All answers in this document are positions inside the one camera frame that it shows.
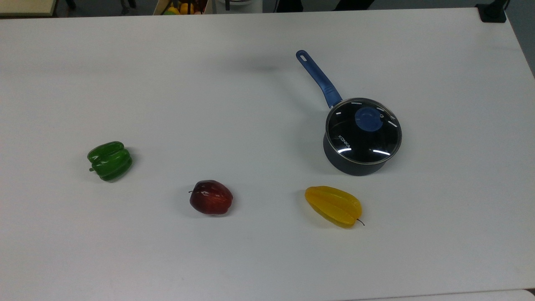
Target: pot lid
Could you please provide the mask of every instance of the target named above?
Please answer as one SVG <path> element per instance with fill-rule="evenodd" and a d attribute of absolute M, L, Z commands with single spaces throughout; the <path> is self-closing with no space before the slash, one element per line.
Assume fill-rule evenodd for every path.
<path fill-rule="evenodd" d="M 401 127 L 380 103 L 353 98 L 331 109 L 326 124 L 329 143 L 342 157 L 363 164 L 390 159 L 401 145 Z"/>

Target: brand logo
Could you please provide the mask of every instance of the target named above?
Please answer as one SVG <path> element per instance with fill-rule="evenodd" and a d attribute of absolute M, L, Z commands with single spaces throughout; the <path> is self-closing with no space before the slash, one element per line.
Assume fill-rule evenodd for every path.
<path fill-rule="evenodd" d="M 351 148 L 351 145 L 349 145 L 349 143 L 347 143 L 347 141 L 342 137 L 342 135 L 338 135 L 338 138 L 340 138 L 340 140 L 342 140 L 342 142 L 343 142 L 348 148 Z"/>

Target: black pot body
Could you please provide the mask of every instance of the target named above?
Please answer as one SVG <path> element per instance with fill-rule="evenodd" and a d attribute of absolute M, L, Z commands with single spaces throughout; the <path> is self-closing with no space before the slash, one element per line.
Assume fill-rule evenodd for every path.
<path fill-rule="evenodd" d="M 342 157 L 329 143 L 327 134 L 323 136 L 323 151 L 327 159 L 340 171 L 352 176 L 366 176 L 379 170 L 386 161 L 376 164 L 360 164 Z"/>

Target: yellow object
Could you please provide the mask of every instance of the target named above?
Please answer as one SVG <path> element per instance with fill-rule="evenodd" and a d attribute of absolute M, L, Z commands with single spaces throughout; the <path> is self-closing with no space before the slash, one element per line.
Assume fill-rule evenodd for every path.
<path fill-rule="evenodd" d="M 191 8 L 189 9 L 189 11 L 190 11 L 190 14 L 194 14 L 195 13 L 195 10 L 193 9 L 193 3 L 192 3 Z M 187 3 L 182 3 L 182 5 L 180 5 L 180 14 L 188 14 L 188 4 Z"/>
<path fill-rule="evenodd" d="M 317 213 L 339 227 L 351 228 L 362 215 L 358 199 L 340 189 L 329 186 L 309 187 L 304 197 Z"/>
<path fill-rule="evenodd" d="M 176 9 L 176 8 L 174 8 L 174 7 L 170 7 L 170 8 L 168 8 L 167 11 L 170 11 L 170 12 L 172 12 L 172 13 L 174 13 L 174 14 L 180 14 L 180 12 L 178 11 L 178 9 Z"/>

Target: blue lid knob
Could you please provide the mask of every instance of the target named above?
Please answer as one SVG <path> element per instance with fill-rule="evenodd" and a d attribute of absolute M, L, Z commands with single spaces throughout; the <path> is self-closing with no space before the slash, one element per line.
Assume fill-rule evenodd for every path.
<path fill-rule="evenodd" d="M 381 112 L 371 107 L 360 108 L 355 113 L 355 122 L 361 130 L 366 132 L 375 132 L 383 126 Z"/>

